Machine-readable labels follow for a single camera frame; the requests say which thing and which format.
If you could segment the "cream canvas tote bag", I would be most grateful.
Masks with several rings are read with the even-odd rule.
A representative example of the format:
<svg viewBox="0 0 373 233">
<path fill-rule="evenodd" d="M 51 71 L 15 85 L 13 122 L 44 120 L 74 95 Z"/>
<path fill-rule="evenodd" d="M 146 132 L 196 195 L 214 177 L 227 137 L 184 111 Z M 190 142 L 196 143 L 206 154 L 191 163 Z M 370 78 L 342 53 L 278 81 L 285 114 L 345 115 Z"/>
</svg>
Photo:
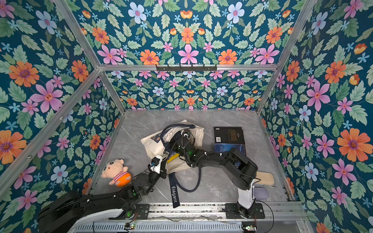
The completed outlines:
<svg viewBox="0 0 373 233">
<path fill-rule="evenodd" d="M 178 132 L 182 132 L 183 130 L 190 130 L 192 132 L 193 136 L 196 139 L 195 147 L 200 148 L 202 146 L 204 138 L 204 128 L 183 120 L 180 123 L 171 124 L 165 127 L 165 129 L 141 139 L 141 143 L 145 147 L 148 157 L 152 159 L 153 157 L 160 155 L 164 159 L 168 160 L 172 155 L 176 154 L 172 151 L 171 140 L 175 134 L 177 134 Z M 190 169 L 190 166 L 188 166 L 186 162 L 182 161 L 179 158 L 176 158 L 175 160 L 166 164 L 167 176 L 170 182 L 173 208 L 177 208 L 180 206 L 180 199 L 178 195 L 179 190 L 182 190 L 186 193 L 193 193 L 200 186 L 202 177 L 201 168 L 198 169 L 198 180 L 194 188 L 187 189 L 180 184 L 175 176 L 175 173 L 188 169 Z"/>
</svg>

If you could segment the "blue green spine book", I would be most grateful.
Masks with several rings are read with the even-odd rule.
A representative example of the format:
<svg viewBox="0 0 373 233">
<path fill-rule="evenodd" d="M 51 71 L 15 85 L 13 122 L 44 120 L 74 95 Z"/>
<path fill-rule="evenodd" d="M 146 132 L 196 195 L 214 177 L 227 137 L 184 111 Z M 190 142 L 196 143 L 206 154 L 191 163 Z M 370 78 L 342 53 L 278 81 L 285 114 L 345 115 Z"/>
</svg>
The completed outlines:
<svg viewBox="0 0 373 233">
<path fill-rule="evenodd" d="M 216 153 L 223 153 L 226 151 L 230 151 L 232 148 L 237 149 L 238 151 L 243 153 L 245 156 L 247 155 L 244 144 L 215 143 L 213 151 Z"/>
</svg>

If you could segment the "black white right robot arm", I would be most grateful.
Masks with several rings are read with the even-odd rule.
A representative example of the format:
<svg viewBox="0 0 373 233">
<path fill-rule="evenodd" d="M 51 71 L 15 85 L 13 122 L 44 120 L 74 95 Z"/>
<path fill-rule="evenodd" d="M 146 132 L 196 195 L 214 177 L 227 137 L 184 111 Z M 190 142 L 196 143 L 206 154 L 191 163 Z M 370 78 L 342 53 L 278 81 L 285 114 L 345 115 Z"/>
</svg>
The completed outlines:
<svg viewBox="0 0 373 233">
<path fill-rule="evenodd" d="M 198 149 L 191 141 L 191 136 L 189 130 L 177 133 L 169 142 L 165 142 L 166 151 L 179 154 L 190 168 L 198 168 L 199 171 L 204 167 L 222 169 L 238 188 L 237 211 L 233 211 L 233 213 L 245 218 L 251 217 L 254 214 L 254 185 L 257 181 L 257 165 L 236 148 L 225 152 Z"/>
</svg>

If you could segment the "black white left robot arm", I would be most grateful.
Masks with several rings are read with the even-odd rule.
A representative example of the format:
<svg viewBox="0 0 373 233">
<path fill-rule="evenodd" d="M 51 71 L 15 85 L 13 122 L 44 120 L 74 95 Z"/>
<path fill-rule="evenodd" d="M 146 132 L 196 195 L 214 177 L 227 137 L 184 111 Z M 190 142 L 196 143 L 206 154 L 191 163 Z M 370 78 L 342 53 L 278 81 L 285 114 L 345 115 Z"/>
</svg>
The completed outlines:
<svg viewBox="0 0 373 233">
<path fill-rule="evenodd" d="M 39 232 L 66 233 L 87 217 L 97 216 L 101 220 L 127 216 L 153 190 L 160 178 L 166 178 L 166 164 L 166 159 L 154 157 L 144 172 L 136 175 L 129 185 L 116 192 L 81 195 L 71 191 L 64 194 L 42 208 L 37 218 Z"/>
</svg>

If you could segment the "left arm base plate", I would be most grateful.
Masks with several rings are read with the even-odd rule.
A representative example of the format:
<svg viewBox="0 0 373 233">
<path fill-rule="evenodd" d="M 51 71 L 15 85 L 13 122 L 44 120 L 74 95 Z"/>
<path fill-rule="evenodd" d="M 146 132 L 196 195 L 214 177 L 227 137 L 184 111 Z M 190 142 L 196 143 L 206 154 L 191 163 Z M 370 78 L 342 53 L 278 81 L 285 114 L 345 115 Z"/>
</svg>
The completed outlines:
<svg viewBox="0 0 373 233">
<path fill-rule="evenodd" d="M 128 211 L 125 212 L 124 219 L 146 220 L 148 219 L 149 212 L 149 204 L 136 204 L 135 206 L 131 207 Z"/>
</svg>

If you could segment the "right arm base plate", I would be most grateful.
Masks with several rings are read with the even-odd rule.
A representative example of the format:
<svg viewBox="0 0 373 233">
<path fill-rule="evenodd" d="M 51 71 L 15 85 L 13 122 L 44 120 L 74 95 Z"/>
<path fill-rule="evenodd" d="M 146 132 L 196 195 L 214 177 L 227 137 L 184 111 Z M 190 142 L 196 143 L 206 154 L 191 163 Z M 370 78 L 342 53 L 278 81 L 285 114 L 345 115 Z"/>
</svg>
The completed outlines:
<svg viewBox="0 0 373 233">
<path fill-rule="evenodd" d="M 226 203 L 223 211 L 227 219 L 264 219 L 265 213 L 263 205 L 254 203 L 249 209 L 244 208 L 238 203 Z"/>
</svg>

